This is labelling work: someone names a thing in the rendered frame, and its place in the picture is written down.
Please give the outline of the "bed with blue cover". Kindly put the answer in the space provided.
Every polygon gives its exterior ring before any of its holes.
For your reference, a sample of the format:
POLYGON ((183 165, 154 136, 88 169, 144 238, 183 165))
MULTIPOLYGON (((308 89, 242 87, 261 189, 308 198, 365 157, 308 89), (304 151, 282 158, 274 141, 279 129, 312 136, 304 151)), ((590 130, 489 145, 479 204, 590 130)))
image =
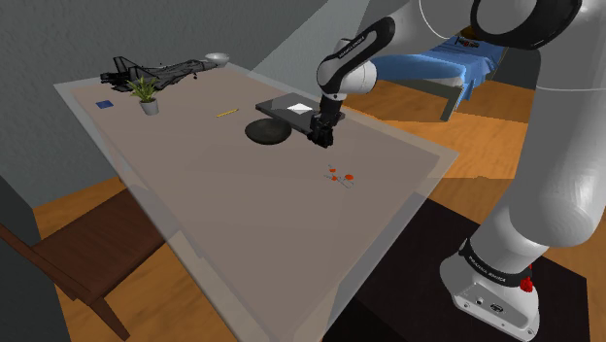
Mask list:
POLYGON ((375 57, 378 79, 443 97, 440 120, 450 119, 459 103, 477 86, 492 79, 507 49, 459 34, 418 54, 375 57))

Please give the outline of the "dark model jet plane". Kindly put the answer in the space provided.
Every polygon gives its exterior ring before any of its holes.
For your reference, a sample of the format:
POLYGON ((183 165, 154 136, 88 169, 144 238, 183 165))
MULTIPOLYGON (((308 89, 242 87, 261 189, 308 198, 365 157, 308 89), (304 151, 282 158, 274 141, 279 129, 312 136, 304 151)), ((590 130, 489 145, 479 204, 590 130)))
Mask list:
POLYGON ((114 63, 117 71, 115 73, 102 73, 100 82, 110 84, 113 86, 113 90, 120 92, 131 91, 127 82, 135 82, 141 77, 145 79, 156 78, 155 88, 162 90, 167 86, 175 85, 188 75, 197 78, 197 74, 200 72, 218 68, 216 64, 209 62, 206 58, 202 60, 190 59, 172 65, 144 67, 123 56, 117 56, 114 57, 114 63))

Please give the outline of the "black bowl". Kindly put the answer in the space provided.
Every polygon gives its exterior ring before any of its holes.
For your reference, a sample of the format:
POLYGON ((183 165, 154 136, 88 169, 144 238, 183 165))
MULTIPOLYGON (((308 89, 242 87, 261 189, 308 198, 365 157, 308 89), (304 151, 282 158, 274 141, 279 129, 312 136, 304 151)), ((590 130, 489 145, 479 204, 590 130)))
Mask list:
POLYGON ((260 145, 277 145, 291 134, 290 124, 279 119, 260 119, 249 123, 245 128, 246 136, 260 145))

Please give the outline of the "brown wooden chair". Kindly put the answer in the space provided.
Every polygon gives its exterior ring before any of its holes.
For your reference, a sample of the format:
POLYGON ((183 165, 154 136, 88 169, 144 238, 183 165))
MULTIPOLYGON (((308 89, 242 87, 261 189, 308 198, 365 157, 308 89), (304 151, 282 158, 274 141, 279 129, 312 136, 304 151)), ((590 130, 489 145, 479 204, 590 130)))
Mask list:
POLYGON ((32 246, 3 223, 0 239, 70 299, 87 305, 123 341, 130 334, 106 296, 165 243, 127 189, 32 246))

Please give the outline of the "black laptop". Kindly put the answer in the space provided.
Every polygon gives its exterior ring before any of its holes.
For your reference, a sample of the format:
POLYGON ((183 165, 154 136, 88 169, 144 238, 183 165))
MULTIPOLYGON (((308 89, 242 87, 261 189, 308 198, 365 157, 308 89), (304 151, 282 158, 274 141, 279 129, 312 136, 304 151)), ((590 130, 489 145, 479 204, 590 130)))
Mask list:
POLYGON ((318 114, 319 104, 298 93, 291 92, 260 102, 255 108, 263 114, 287 121, 293 129, 308 135, 311 118, 318 114))

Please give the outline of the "potted green plant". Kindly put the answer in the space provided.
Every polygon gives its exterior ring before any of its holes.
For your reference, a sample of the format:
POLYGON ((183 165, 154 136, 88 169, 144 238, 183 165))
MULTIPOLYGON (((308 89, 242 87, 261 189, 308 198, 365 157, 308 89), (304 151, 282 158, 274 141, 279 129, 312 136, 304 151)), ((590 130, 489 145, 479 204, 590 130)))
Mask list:
POLYGON ((155 98, 155 94, 157 93, 157 89, 155 88, 156 82, 156 78, 145 79, 144 77, 135 82, 127 82, 132 90, 131 95, 139 98, 139 104, 148 116, 154 116, 159 113, 158 103, 155 98))

